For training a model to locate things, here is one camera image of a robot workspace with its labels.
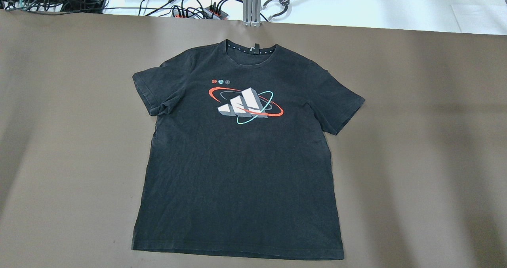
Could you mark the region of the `silver aluminium frame post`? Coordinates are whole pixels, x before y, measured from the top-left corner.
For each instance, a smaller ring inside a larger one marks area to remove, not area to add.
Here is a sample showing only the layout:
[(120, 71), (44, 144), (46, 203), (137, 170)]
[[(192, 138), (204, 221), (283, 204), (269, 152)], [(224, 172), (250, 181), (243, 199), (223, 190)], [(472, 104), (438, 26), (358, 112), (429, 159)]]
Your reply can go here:
[(261, 0), (243, 0), (243, 25), (259, 27), (261, 25)]

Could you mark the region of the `black red power strip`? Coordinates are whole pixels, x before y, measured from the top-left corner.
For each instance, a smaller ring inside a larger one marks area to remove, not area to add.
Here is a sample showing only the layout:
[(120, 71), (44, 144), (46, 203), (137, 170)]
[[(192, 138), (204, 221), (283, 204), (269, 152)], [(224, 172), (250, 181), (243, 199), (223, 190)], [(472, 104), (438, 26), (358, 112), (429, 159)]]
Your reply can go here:
[(181, 17), (181, 18), (192, 18), (192, 19), (202, 19), (202, 20), (226, 20), (229, 16), (224, 11), (220, 9), (214, 8), (213, 6), (206, 8), (183, 8), (181, 6), (174, 6), (170, 10), (168, 14), (171, 17)]

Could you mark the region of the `black printed t-shirt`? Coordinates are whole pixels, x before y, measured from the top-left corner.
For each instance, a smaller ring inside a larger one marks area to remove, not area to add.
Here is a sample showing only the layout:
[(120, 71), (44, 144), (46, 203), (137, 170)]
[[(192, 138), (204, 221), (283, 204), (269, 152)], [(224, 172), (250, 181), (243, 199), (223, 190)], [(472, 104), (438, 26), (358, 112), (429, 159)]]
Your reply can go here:
[(133, 83), (157, 120), (132, 250), (344, 259), (324, 134), (339, 134), (362, 96), (280, 45), (228, 39)]

